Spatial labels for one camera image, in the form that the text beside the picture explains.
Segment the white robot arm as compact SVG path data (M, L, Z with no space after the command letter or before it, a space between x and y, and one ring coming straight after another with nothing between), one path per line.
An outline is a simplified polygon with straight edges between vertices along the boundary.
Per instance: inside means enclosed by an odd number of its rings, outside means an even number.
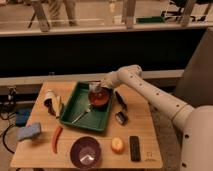
M183 132L180 171L213 171L213 106L193 107L142 79L139 65L120 67L107 73L101 85L109 89L121 84L142 95Z

